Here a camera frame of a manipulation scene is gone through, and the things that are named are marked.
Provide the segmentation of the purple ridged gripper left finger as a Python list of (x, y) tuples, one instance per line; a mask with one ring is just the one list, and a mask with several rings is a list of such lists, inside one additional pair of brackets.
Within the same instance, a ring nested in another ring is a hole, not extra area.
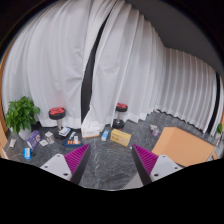
[(63, 155), (56, 154), (41, 169), (72, 183), (79, 184), (91, 154), (91, 146), (83, 145)]

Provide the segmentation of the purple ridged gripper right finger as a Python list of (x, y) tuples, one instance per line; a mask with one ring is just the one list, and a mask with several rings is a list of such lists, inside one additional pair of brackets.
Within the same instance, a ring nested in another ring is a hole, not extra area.
[(143, 185), (181, 170), (167, 155), (156, 155), (136, 144), (132, 145), (132, 156)]

